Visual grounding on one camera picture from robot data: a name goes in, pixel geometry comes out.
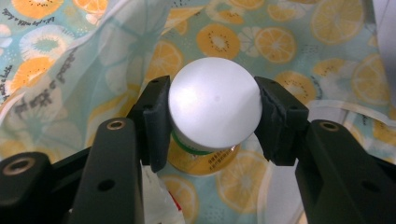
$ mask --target green band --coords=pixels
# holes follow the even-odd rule
[[[180,140],[177,138],[177,135],[175,134],[175,132],[172,132],[172,137],[174,138],[175,142],[186,152],[193,154],[193,155],[198,155],[198,156],[204,156],[207,154],[210,154],[212,152],[208,152],[208,151],[198,151],[198,150],[194,150],[192,148],[187,147],[186,145],[184,145],[182,142],[180,142]]]

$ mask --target white bottle cap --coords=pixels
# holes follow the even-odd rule
[[[230,149],[247,139],[262,116],[259,86],[242,66],[203,58],[183,67],[169,91],[174,132],[199,151]]]

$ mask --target white cap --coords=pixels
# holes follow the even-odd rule
[[[242,66],[203,58],[183,67],[169,91],[175,134],[195,150],[230,149],[247,139],[262,116],[259,86]]]

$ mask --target yellow label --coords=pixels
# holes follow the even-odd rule
[[[206,155],[193,155],[181,148],[172,138],[168,161],[179,171],[189,175],[211,175],[230,164],[239,148],[238,145]]]

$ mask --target fruit patterned tablecloth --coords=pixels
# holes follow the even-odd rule
[[[349,111],[343,124],[364,148],[396,162],[369,0],[9,0],[0,10],[1,159],[72,155],[102,121],[125,116],[149,80],[221,57],[310,108]],[[167,164],[159,177],[188,223],[255,223],[267,167],[252,135],[212,175]]]

